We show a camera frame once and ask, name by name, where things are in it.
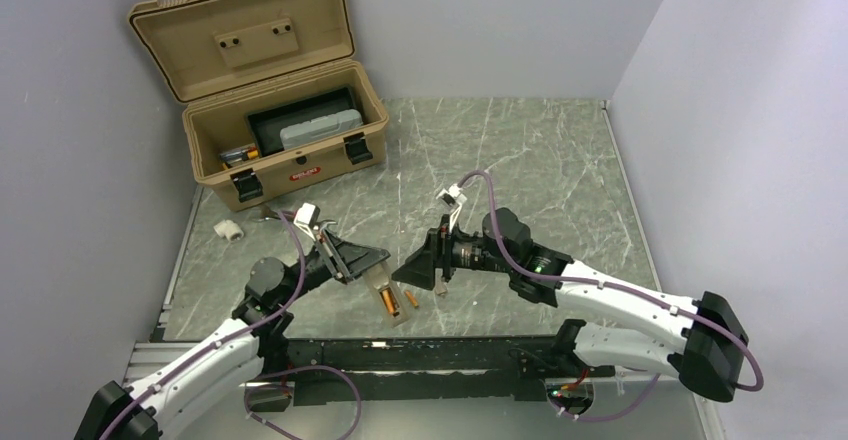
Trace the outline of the orange AAA battery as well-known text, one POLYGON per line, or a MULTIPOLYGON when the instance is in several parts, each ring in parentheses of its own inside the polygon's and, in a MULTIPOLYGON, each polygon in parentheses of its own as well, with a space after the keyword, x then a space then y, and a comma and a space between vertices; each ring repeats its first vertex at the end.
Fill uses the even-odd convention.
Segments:
POLYGON ((412 293, 411 291, 409 291, 409 290, 405 290, 405 291, 404 291, 404 295, 405 295, 406 299, 408 300, 409 304, 410 304, 410 305, 411 305, 414 309, 418 309, 418 308, 419 308, 419 302, 418 302, 418 300, 416 299, 416 297, 413 295, 413 293, 412 293))
POLYGON ((398 317, 400 315, 400 306, 393 291, 390 288, 384 288, 379 291, 379 295, 387 314, 393 318, 398 317))

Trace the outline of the white remote control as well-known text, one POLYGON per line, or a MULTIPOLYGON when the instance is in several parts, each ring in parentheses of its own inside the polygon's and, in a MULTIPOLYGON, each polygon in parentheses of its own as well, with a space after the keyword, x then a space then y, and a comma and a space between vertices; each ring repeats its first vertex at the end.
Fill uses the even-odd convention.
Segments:
POLYGON ((411 318, 408 306, 401 298, 396 282, 385 262, 368 268, 362 275, 369 293, 377 304, 382 321, 390 328, 397 327, 411 318))

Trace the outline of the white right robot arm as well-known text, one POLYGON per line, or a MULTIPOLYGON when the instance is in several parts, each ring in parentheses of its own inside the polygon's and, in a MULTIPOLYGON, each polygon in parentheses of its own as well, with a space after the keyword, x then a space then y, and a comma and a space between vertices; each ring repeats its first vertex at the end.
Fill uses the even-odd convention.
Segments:
POLYGON ((578 307, 614 322, 563 322, 551 348, 557 371, 621 366, 675 378, 691 392, 728 403, 742 385, 739 376, 749 338, 729 301, 706 291, 700 298, 650 290, 545 247, 508 208, 468 234, 444 215, 427 231, 393 280, 436 291, 460 269, 505 274, 520 298, 554 308, 578 307))

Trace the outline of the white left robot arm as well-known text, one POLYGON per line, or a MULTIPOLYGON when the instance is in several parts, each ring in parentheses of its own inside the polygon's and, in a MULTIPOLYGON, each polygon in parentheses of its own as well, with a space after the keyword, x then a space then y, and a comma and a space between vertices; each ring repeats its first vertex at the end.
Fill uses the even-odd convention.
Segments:
POLYGON ((383 267, 387 250, 324 233, 293 265, 257 260, 243 300, 206 339, 175 361, 128 386, 111 381, 93 396, 78 439, 171 439, 222 396, 253 380, 283 386, 288 377, 317 370, 317 361, 289 353, 284 332, 289 306, 336 280, 349 283, 383 267))

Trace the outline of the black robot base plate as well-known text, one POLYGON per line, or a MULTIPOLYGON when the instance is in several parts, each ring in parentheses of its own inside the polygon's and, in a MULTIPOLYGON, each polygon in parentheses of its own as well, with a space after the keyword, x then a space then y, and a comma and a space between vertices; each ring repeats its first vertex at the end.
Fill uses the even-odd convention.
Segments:
POLYGON ((609 378, 553 335, 290 339, 263 350, 254 402, 272 411, 285 390, 296 406, 354 400, 511 398, 543 401, 546 387, 609 378))

